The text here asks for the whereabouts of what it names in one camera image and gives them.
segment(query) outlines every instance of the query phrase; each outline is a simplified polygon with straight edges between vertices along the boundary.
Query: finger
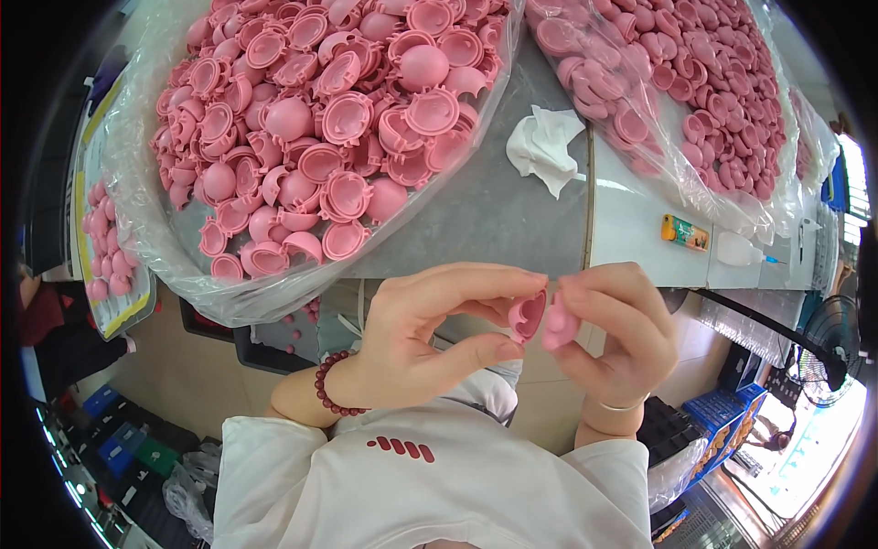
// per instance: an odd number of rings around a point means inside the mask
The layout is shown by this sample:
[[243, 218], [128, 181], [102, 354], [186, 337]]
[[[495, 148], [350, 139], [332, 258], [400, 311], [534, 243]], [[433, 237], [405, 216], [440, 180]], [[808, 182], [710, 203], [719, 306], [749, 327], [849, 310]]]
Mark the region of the finger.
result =
[[577, 288], [563, 291], [562, 298], [568, 311], [614, 336], [636, 361], [645, 365], [657, 360], [664, 363], [676, 345], [676, 339], [670, 343], [646, 314], [606, 293]]
[[578, 290], [595, 290], [643, 312], [668, 337], [675, 337], [675, 326], [659, 290], [635, 263], [605, 264], [558, 280], [566, 296]]
[[447, 314], [466, 301], [534, 295], [547, 283], [545, 275], [516, 269], [459, 268], [438, 272], [395, 290], [392, 302], [385, 306], [396, 314], [432, 318]]
[[420, 382], [445, 392], [473, 372], [505, 360], [524, 357], [524, 347], [497, 332], [467, 337], [428, 359], [415, 372]]
[[561, 345], [551, 355], [558, 362], [561, 372], [589, 393], [604, 385], [608, 376], [607, 366], [591, 356], [579, 343], [571, 341]]
[[434, 274], [438, 274], [440, 272], [452, 271], [454, 269], [509, 269], [520, 272], [528, 272], [524, 269], [520, 269], [518, 267], [512, 267], [509, 265], [501, 265], [501, 264], [491, 264], [491, 263], [476, 263], [476, 262], [466, 262], [461, 261], [457, 263], [451, 264], [442, 264], [437, 265], [436, 267], [430, 267], [429, 269], [425, 269], [421, 272], [416, 272], [413, 275], [409, 275], [407, 277], [399, 277], [399, 278], [388, 278], [382, 283], [382, 286], [387, 288], [400, 288], [403, 286], [411, 285], [419, 280], [423, 280], [426, 277], [429, 277]]

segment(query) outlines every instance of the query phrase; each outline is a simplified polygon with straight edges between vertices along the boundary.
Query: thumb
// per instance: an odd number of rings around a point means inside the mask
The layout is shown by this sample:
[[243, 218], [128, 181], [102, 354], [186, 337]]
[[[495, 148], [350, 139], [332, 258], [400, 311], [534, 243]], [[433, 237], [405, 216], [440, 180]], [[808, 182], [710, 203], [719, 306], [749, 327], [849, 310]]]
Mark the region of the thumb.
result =
[[496, 365], [504, 360], [524, 358], [524, 347], [497, 332], [467, 337], [450, 349], [427, 361], [423, 374], [434, 386], [454, 385], [471, 373]]

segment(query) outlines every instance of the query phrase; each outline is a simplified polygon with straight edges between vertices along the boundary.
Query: floor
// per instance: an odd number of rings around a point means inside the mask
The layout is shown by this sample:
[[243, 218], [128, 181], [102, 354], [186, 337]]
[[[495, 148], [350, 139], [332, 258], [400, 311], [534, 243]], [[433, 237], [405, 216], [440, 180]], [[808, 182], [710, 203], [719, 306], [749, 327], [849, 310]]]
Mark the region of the floor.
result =
[[[79, 396], [87, 398], [111, 380], [138, 405], [199, 437], [220, 437], [227, 417], [261, 414], [281, 376], [241, 365], [231, 343], [187, 333], [177, 297], [164, 285], [160, 285], [159, 297], [162, 311], [129, 331], [137, 342], [137, 352], [81, 381]], [[700, 299], [689, 294], [673, 316], [679, 332], [680, 363], [654, 392], [672, 406], [712, 389], [729, 349], [728, 339], [694, 319]], [[456, 320], [451, 331], [488, 329], [479, 319]], [[584, 325], [577, 341], [599, 355], [604, 336], [603, 330]], [[582, 394], [542, 350], [539, 340], [537, 335], [526, 347], [518, 385], [519, 409], [511, 429], [561, 454], [572, 449]]]

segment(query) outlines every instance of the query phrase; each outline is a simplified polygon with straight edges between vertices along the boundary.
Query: hand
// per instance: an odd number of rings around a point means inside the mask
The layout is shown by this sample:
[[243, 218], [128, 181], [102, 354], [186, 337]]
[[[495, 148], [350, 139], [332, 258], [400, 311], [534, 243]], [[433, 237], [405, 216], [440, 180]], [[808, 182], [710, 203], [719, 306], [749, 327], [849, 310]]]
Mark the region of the hand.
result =
[[346, 408], [418, 406], [471, 373], [524, 356], [496, 332], [468, 337], [439, 352], [429, 344], [449, 314], [479, 316], [508, 327], [512, 299], [546, 287], [545, 275], [496, 264], [448, 264], [389, 278], [372, 298], [363, 348], [329, 371], [326, 391]]
[[637, 405], [677, 365], [676, 327], [640, 266], [606, 264], [558, 281], [568, 311], [607, 332], [604, 354], [576, 342], [553, 351], [561, 371], [592, 399]]

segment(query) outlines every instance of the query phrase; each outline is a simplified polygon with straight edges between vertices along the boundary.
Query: fingernail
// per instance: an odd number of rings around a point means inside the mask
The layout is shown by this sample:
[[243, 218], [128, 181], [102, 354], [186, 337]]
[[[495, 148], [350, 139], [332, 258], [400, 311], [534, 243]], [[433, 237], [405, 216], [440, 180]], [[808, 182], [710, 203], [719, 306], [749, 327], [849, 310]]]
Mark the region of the fingernail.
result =
[[507, 341], [500, 344], [500, 347], [497, 348], [497, 359], [499, 361], [503, 360], [515, 360], [517, 358], [521, 358], [524, 356], [524, 348], [521, 347], [518, 343], [514, 341]]

